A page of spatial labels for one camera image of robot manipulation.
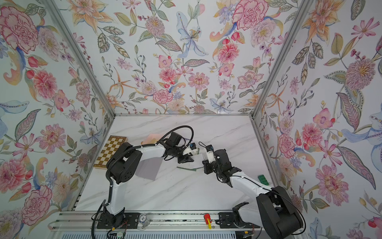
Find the green floral letter paper top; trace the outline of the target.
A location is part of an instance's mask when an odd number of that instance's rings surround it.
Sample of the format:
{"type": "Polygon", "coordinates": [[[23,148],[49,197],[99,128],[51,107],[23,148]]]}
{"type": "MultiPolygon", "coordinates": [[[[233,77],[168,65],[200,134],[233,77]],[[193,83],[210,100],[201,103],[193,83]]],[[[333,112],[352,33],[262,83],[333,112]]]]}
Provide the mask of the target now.
{"type": "Polygon", "coordinates": [[[197,167],[197,168],[185,168],[185,167],[180,167],[177,166],[177,168],[182,169],[182,170],[188,170],[188,171],[197,171],[199,169],[203,169],[203,167],[197,167]]]}

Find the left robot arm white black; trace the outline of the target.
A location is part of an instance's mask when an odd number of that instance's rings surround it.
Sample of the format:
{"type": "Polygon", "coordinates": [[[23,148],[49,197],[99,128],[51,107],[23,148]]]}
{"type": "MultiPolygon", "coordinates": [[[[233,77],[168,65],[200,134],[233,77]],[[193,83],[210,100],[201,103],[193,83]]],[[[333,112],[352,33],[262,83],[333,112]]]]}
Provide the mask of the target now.
{"type": "Polygon", "coordinates": [[[124,195],[127,182],[134,176],[141,161],[152,158],[176,158],[179,164],[193,162],[193,154],[198,152],[194,142],[179,146],[183,137],[176,132],[170,133],[168,138],[153,144],[133,146],[124,142],[106,165],[106,179],[109,181],[108,199],[103,202],[102,213],[116,217],[124,213],[124,195]]]}

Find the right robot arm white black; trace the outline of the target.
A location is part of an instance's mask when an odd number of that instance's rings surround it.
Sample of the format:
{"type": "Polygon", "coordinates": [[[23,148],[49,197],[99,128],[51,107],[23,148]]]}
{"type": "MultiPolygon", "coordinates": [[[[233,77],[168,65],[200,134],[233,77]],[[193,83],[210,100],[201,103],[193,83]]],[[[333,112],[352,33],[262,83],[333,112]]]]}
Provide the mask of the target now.
{"type": "Polygon", "coordinates": [[[285,239],[305,232],[305,219],[284,188],[265,185],[233,167],[225,149],[214,150],[208,146],[206,151],[207,159],[203,161],[205,174],[215,173],[219,182],[253,200],[234,206],[228,225],[243,228],[252,224],[264,229],[272,239],[285,239]]]}

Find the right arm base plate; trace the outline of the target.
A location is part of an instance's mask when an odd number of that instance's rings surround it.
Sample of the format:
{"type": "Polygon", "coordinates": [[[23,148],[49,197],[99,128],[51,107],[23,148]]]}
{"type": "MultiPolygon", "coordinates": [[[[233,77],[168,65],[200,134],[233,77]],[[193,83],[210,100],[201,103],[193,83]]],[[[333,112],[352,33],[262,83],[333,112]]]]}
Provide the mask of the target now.
{"type": "Polygon", "coordinates": [[[220,226],[221,229],[259,229],[251,223],[243,222],[233,212],[220,212],[218,213],[218,219],[215,223],[220,226]]]}

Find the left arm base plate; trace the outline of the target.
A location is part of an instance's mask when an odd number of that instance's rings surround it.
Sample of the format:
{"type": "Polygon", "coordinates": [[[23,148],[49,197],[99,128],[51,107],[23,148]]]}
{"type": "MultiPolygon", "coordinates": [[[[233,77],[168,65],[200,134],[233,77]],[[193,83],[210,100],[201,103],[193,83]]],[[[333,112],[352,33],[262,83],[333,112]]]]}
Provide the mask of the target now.
{"type": "Polygon", "coordinates": [[[137,229],[139,223],[140,213],[124,213],[113,216],[109,213],[102,213],[98,223],[97,229],[137,229]]]}

